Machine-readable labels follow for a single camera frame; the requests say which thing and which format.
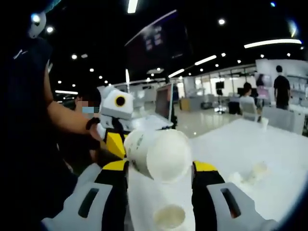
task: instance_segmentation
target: glass wall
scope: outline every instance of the glass wall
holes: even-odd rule
[[[222,89],[223,96],[233,96],[238,93],[239,88],[243,88],[244,83],[248,82],[252,88],[256,88],[255,66],[247,68],[237,68],[228,71],[211,73],[195,79],[196,89],[203,88],[204,94],[217,95],[216,83],[224,82],[224,89]]]

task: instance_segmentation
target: man in black shirt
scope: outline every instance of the man in black shirt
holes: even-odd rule
[[[277,66],[276,70],[279,74],[274,82],[276,107],[283,110],[288,110],[290,99],[290,83],[287,78],[282,75],[281,66]]]
[[[89,119],[53,100],[48,74],[51,47],[43,39],[30,38],[28,31],[39,25],[31,24],[33,12],[42,12],[49,1],[20,1],[16,6],[13,2],[8,2],[8,9],[16,9],[20,25],[10,28],[12,34],[3,33],[0,62],[0,121],[6,139],[0,159],[1,221],[5,229],[40,230],[40,221],[63,209],[77,183],[57,150],[55,128],[100,137],[96,124],[86,129]],[[3,31],[11,26],[7,20],[2,24]]]

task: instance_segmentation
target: paper cup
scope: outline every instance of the paper cup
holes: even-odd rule
[[[130,163],[141,174],[174,183],[192,166],[188,138],[177,130],[134,130],[124,141]]]
[[[178,205],[168,205],[154,213],[154,224],[160,231],[186,231],[185,211]]]
[[[262,125],[262,129],[266,130],[269,124],[269,119],[267,118],[261,118],[261,125]]]

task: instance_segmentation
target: black shirt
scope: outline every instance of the black shirt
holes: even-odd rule
[[[278,76],[274,82],[274,88],[277,89],[276,104],[281,106],[289,105],[290,83],[284,76]]]
[[[51,55],[43,39],[32,39],[1,67],[6,91],[2,114],[7,136],[1,155],[2,209],[17,226],[37,230],[54,217],[77,183],[57,151],[54,127],[44,100],[44,72]]]

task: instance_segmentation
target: person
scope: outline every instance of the person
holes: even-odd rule
[[[34,0],[10,5],[8,9],[16,9],[14,16],[20,24],[3,36],[7,42],[0,63],[1,109],[5,112],[1,113],[5,137],[0,161],[1,221],[12,230],[42,230],[40,221],[57,215],[75,188],[77,177],[58,152],[56,130],[100,140],[97,121],[53,100],[48,73],[52,49],[38,38],[49,3]],[[40,21],[32,21],[33,12],[41,12],[35,14]]]
[[[244,83],[243,87],[243,96],[240,98],[240,109],[243,110],[243,103],[253,103],[256,104],[256,101],[253,97],[251,97],[252,87],[250,83]],[[261,110],[257,108],[257,113],[260,115]]]
[[[290,83],[286,77],[282,75],[282,67],[276,67],[278,77],[274,81],[276,107],[288,110],[290,100]]]
[[[101,94],[97,88],[82,87],[78,90],[74,111],[83,113],[86,118],[98,117],[100,103]],[[61,132],[58,146],[64,160],[77,175],[92,163],[103,167],[110,162],[121,160],[90,135]]]

